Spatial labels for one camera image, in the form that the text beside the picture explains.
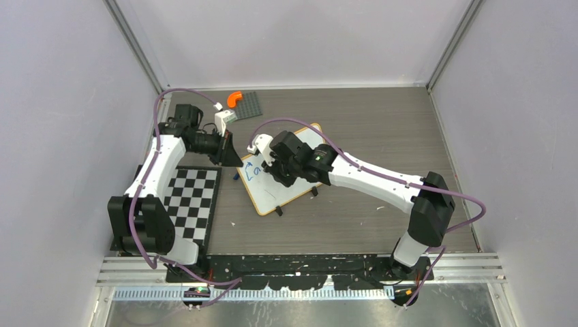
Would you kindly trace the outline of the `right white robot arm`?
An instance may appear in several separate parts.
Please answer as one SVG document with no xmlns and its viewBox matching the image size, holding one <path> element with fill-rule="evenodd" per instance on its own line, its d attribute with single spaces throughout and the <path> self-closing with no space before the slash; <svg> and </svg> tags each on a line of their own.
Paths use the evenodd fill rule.
<svg viewBox="0 0 578 327">
<path fill-rule="evenodd" d="M 327 142 L 311 147 L 290 131 L 275 137 L 259 134 L 247 149 L 263 156 L 264 171 L 284 187 L 298 179 L 345 187 L 408 214 L 408 229 L 396 242 L 389 261 L 390 273 L 397 279 L 407 279 L 416 271 L 419 258 L 441 245 L 455 211 L 444 178 L 435 172 L 425 177 L 398 174 L 351 157 Z"/>
</svg>

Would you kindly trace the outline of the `black white checkerboard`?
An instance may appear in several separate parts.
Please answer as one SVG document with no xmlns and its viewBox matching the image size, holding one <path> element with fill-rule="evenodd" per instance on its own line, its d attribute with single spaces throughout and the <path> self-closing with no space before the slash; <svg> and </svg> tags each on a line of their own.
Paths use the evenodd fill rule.
<svg viewBox="0 0 578 327">
<path fill-rule="evenodd" d="M 221 179 L 221 168 L 179 166 L 162 198 L 175 235 L 196 243 L 200 255 L 208 251 Z M 107 203 L 113 232 L 110 249 L 127 256 L 136 254 L 127 218 L 130 202 L 127 196 L 113 196 Z"/>
</svg>

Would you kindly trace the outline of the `metal wire whiteboard stand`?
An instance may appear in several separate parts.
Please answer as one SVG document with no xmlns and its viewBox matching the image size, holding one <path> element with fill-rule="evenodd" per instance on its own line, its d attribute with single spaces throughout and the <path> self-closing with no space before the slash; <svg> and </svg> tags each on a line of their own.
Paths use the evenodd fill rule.
<svg viewBox="0 0 578 327">
<path fill-rule="evenodd" d="M 283 204 L 277 205 L 273 212 L 278 217 L 282 217 L 284 214 L 283 207 L 285 207 L 287 204 L 290 204 L 291 202 L 294 202 L 295 200 L 297 200 L 299 198 L 303 198 L 305 195 L 309 195 L 311 198 L 316 198 L 319 195 L 318 186 L 313 186 L 310 189 L 308 189 L 305 193 L 302 193 L 301 195 L 298 195 L 298 196 L 294 197 L 293 199 L 291 199 L 287 202 L 284 202 Z"/>
</svg>

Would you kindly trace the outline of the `yellow framed whiteboard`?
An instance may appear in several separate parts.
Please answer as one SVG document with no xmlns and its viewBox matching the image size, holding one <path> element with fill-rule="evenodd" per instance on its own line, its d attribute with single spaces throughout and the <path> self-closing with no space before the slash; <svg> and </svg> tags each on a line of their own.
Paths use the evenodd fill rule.
<svg viewBox="0 0 578 327">
<path fill-rule="evenodd" d="M 248 155 L 237 169 L 258 215 L 283 215 L 282 207 L 329 183 L 330 146 L 317 123 L 278 138 L 254 132 L 247 145 Z"/>
</svg>

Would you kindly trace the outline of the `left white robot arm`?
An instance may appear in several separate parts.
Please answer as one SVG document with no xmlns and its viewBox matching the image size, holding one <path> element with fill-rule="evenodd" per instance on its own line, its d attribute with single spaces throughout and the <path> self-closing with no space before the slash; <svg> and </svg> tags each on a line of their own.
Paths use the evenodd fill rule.
<svg viewBox="0 0 578 327">
<path fill-rule="evenodd" d="M 157 123 L 151 150 L 133 183 L 122 196 L 107 203 L 113 243 L 131 255 L 153 253 L 183 264 L 183 273 L 193 282 L 203 281 L 209 264 L 199 256 L 199 246 L 177 234 L 164 206 L 164 193 L 173 172 L 187 152 L 207 155 L 216 166 L 240 167 L 233 134 L 227 125 L 237 119 L 231 109 L 216 104 L 213 130 L 201 128 L 204 113 L 190 105 L 178 105 L 175 115 Z"/>
</svg>

